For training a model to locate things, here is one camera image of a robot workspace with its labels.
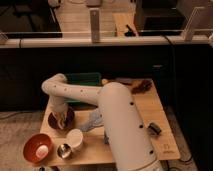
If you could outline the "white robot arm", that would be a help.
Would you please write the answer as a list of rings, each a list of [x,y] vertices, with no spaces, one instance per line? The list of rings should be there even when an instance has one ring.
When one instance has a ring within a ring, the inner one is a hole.
[[[42,83],[60,129],[68,113],[66,98],[95,105],[102,115],[118,171],[163,171],[130,90],[118,82],[104,86],[71,85],[64,74]]]

